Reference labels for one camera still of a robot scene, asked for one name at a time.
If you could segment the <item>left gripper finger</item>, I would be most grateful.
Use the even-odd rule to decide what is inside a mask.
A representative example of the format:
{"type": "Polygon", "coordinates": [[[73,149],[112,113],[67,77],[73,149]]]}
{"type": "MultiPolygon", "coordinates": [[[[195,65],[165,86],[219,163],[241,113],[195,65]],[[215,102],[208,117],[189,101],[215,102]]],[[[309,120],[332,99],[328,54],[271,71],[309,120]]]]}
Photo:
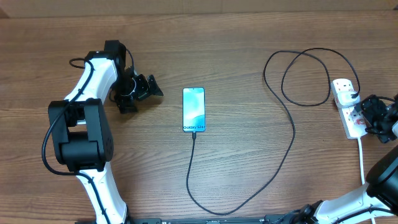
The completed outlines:
{"type": "Polygon", "coordinates": [[[151,95],[156,95],[156,96],[163,96],[164,95],[162,90],[159,88],[159,86],[158,86],[158,84],[157,84],[157,82],[155,80],[155,77],[153,75],[149,75],[147,77],[147,82],[148,82],[148,85],[149,85],[149,92],[150,92],[151,95]]]}
{"type": "Polygon", "coordinates": [[[137,107],[133,100],[118,100],[117,106],[121,114],[136,113],[137,107]]]}

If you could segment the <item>blue Galaxy S24 smartphone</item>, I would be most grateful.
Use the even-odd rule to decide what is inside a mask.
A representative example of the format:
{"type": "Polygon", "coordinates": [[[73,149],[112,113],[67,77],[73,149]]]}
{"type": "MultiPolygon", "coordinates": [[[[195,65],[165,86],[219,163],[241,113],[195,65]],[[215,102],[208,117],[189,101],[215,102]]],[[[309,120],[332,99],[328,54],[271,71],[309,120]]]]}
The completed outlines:
{"type": "Polygon", "coordinates": [[[184,88],[183,98],[183,131],[205,132],[205,89],[203,87],[184,88]]]}

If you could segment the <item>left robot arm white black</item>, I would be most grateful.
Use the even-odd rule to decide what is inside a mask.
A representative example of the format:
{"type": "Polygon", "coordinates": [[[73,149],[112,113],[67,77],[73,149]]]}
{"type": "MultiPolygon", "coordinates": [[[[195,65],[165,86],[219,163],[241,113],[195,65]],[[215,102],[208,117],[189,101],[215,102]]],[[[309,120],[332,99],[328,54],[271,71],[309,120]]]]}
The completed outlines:
{"type": "Polygon", "coordinates": [[[48,107],[50,126],[42,143],[44,166],[55,175],[75,176],[95,210],[94,223],[133,223],[111,170],[114,141],[104,111],[110,99],[122,114],[137,111],[135,102],[161,96],[153,75],[126,66],[131,52],[118,40],[81,61],[83,74],[75,88],[48,107]]]}

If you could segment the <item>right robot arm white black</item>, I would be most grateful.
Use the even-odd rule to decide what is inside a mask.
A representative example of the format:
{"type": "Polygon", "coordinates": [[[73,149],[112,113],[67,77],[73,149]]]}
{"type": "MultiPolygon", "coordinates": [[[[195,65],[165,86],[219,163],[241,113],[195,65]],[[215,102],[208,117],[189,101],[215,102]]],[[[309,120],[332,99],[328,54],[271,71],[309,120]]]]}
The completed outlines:
{"type": "MultiPolygon", "coordinates": [[[[397,97],[370,95],[355,107],[369,126],[365,131],[382,143],[397,139],[397,97]]],[[[368,172],[359,188],[334,200],[302,207],[291,223],[359,223],[375,217],[397,215],[397,148],[368,172]]]]}

